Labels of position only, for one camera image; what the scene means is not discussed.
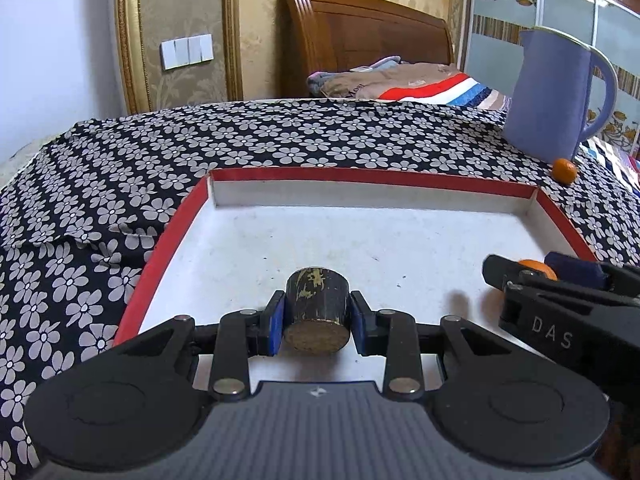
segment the sliding wardrobe door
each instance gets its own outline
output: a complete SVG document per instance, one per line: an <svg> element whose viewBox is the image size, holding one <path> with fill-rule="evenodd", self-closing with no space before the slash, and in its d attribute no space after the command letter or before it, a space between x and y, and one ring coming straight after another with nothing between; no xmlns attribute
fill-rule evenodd
<svg viewBox="0 0 640 480"><path fill-rule="evenodd" d="M591 44L595 6L595 0L544 0L542 25Z"/></svg>
<svg viewBox="0 0 640 480"><path fill-rule="evenodd" d="M627 153L634 146L640 121L640 18L615 4L598 0L598 24L595 46L618 72L618 100L613 117L600 136ZM604 102L604 81L593 78L589 118L593 118Z"/></svg>
<svg viewBox="0 0 640 480"><path fill-rule="evenodd" d="M518 34L536 24L538 0L472 0L465 72L476 81L513 94L522 66Z"/></svg>

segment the gold picture frame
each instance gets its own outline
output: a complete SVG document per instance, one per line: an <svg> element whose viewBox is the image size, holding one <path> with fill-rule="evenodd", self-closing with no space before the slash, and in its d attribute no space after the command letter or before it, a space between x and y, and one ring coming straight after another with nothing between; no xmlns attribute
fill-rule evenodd
<svg viewBox="0 0 640 480"><path fill-rule="evenodd" d="M114 14L120 75L127 112L139 114L151 111L140 0L114 0ZM229 101L241 101L242 68L238 0L222 0L222 17L226 95Z"/></svg>
<svg viewBox="0 0 640 480"><path fill-rule="evenodd" d="M151 111L140 22L140 0L114 0L116 44L127 112Z"/></svg>
<svg viewBox="0 0 640 480"><path fill-rule="evenodd" d="M242 101L239 0L222 0L223 43L225 47L226 98Z"/></svg>

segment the pitcher handle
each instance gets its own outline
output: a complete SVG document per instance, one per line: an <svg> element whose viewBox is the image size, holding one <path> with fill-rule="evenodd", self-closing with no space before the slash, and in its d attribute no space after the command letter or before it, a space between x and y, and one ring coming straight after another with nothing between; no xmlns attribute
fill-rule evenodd
<svg viewBox="0 0 640 480"><path fill-rule="evenodd" d="M591 71L597 66L604 76L605 96L602 110L595 118L593 123L586 125L580 134L580 141L583 142L589 137L595 135L609 121L613 114L613 108L618 98L618 75L613 65L601 51L594 46L591 47Z"/></svg>

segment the blue gripper pad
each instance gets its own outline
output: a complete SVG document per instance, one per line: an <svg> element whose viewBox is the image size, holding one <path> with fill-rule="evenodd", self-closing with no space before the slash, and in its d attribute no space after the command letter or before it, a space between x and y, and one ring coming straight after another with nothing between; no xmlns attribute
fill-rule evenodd
<svg viewBox="0 0 640 480"><path fill-rule="evenodd" d="M599 290L607 288L607 275L596 262L551 252L545 256L545 263L554 270L558 280Z"/></svg>
<svg viewBox="0 0 640 480"><path fill-rule="evenodd" d="M282 318L284 316L284 301L285 295L283 294L276 306L276 309L271 317L269 323L269 355L274 356L280 349L280 342L282 341Z"/></svg>
<svg viewBox="0 0 640 480"><path fill-rule="evenodd" d="M367 355L364 348L364 316L356 306L356 302L349 298L351 304L351 335L360 355Z"/></svg>

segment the striped blanket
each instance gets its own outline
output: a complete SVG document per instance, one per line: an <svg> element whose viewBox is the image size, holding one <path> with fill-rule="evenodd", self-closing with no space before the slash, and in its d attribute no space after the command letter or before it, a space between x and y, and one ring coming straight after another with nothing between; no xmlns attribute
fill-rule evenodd
<svg viewBox="0 0 640 480"><path fill-rule="evenodd" d="M613 173L626 190L640 196L638 171L635 161L628 154L598 137L585 140L580 150Z"/></svg>
<svg viewBox="0 0 640 480"><path fill-rule="evenodd" d="M337 73L324 80L320 91L326 97L418 101L485 110L507 110L511 102L509 97L460 72L454 65L434 63Z"/></svg>

